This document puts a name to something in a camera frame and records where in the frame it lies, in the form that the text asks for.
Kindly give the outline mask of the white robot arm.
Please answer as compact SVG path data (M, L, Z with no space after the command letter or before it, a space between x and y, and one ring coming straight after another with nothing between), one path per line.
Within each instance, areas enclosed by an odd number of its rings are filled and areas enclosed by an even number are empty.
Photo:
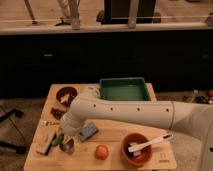
M62 116L60 126L75 135L86 119L106 119L171 129L202 142L197 171L213 171L213 105L175 101L109 101L96 86L85 87Z

